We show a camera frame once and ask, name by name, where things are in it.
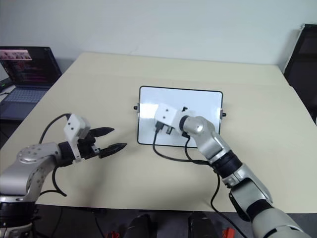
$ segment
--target white wall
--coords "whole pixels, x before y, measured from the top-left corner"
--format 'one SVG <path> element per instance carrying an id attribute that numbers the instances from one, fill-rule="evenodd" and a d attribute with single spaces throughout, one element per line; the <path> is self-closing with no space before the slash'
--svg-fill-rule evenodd
<path id="1" fill-rule="evenodd" d="M 0 0 L 0 44 L 283 67 L 317 0 Z"/>

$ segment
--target black connector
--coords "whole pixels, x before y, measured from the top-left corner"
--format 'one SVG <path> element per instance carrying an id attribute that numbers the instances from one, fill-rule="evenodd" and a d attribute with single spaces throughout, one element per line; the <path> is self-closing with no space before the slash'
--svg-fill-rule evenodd
<path id="1" fill-rule="evenodd" d="M 160 130 L 162 130 L 163 127 L 164 127 L 164 125 L 165 125 L 164 123 L 158 121 L 158 122 L 156 123 L 156 125 L 155 125 L 155 127 L 157 128 L 157 129 L 156 129 L 156 132 L 159 132 Z"/>

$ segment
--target black frame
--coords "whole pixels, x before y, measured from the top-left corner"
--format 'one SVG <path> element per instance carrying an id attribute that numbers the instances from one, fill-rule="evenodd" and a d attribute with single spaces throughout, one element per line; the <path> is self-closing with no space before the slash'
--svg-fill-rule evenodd
<path id="1" fill-rule="evenodd" d="M 137 142 L 140 145 L 152 145 L 152 144 L 145 144 L 145 143 L 140 143 L 139 142 L 139 126 L 140 126 L 140 96 L 141 96 L 141 88 L 142 87 L 148 87 L 148 88 L 166 88 L 166 89 L 178 89 L 178 90 L 192 90 L 192 91 L 203 91 L 203 92 L 217 92 L 221 93 L 221 109 L 222 109 L 222 103 L 223 103 L 223 93 L 221 91 L 216 91 L 216 90 L 203 90 L 203 89 L 188 89 L 188 88 L 170 88 L 170 87 L 156 87 L 156 86 L 147 86 L 147 85 L 142 85 L 139 88 L 139 103 L 138 103 L 138 130 L 137 130 Z M 220 126 L 221 126 L 221 119 L 219 121 L 219 134 L 220 134 Z M 171 147 L 184 147 L 180 145 L 161 145 L 161 144 L 155 144 L 159 146 L 171 146 Z"/>

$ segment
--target whiteboard stand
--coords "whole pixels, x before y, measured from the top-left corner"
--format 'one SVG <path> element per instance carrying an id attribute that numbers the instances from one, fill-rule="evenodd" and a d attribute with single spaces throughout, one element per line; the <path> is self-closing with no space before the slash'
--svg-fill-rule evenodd
<path id="1" fill-rule="evenodd" d="M 141 86 L 138 105 L 138 143 L 152 145 L 155 124 L 155 112 L 160 103 L 171 105 L 182 110 L 184 107 L 195 117 L 202 116 L 211 121 L 215 130 L 220 132 L 222 119 L 222 98 L 219 91 L 193 90 L 180 88 L 163 88 Z M 166 134 L 167 126 L 158 133 L 156 145 L 184 146 L 187 138 L 175 130 Z M 190 140 L 188 147 L 196 148 L 194 140 Z"/>

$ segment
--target laptop screen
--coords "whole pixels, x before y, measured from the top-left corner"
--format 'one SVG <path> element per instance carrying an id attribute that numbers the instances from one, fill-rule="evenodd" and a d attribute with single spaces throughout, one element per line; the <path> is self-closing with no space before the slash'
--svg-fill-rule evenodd
<path id="1" fill-rule="evenodd" d="M 61 76 L 49 47 L 0 47 L 0 63 L 15 85 L 52 86 Z"/>

